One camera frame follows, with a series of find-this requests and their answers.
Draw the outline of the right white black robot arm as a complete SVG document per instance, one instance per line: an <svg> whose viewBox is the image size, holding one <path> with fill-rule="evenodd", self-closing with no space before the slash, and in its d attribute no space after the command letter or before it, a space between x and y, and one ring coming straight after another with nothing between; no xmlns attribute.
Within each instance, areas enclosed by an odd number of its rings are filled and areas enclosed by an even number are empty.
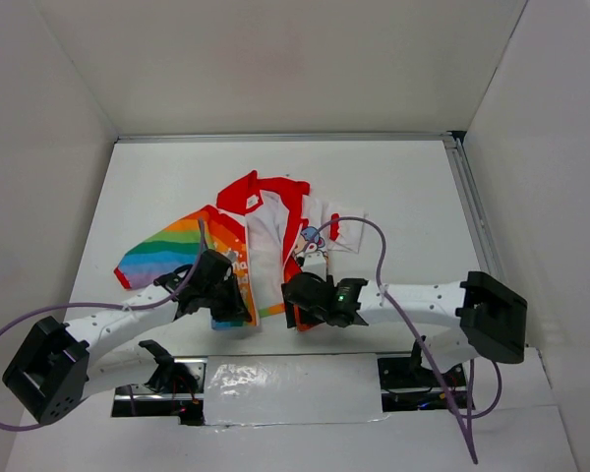
<svg viewBox="0 0 590 472"><path fill-rule="evenodd" d="M378 285L344 278L334 282L301 272L281 285L287 326L340 328L387 323L443 329L416 344L409 373L420 385L477 357L498 364L524 360L527 301L482 271L434 285Z"/></svg>

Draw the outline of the colourful rainbow children's jacket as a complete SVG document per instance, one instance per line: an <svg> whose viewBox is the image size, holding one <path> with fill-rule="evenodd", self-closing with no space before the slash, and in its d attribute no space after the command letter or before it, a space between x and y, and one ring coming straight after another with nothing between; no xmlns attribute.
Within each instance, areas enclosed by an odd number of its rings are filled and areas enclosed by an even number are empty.
<svg viewBox="0 0 590 472"><path fill-rule="evenodd" d="M229 257L255 326L284 313L281 285L300 269L299 257L323 251L358 253L363 235L359 209L311 194L306 181L259 177L257 171L232 182L213 205L189 213L126 253L114 275L138 290L179 266L194 262L202 240Z"/></svg>

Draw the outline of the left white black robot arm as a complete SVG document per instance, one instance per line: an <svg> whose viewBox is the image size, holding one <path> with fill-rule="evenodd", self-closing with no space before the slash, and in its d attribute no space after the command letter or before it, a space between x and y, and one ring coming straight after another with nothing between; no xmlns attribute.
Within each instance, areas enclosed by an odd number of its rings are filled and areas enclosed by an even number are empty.
<svg viewBox="0 0 590 472"><path fill-rule="evenodd" d="M153 392L182 385L198 390L195 375L148 331L207 309L217 322L248 322L234 272L235 255L208 249L194 265L158 277L119 309L60 323L35 323L3 382L39 425L53 424L88 397L126 384Z"/></svg>

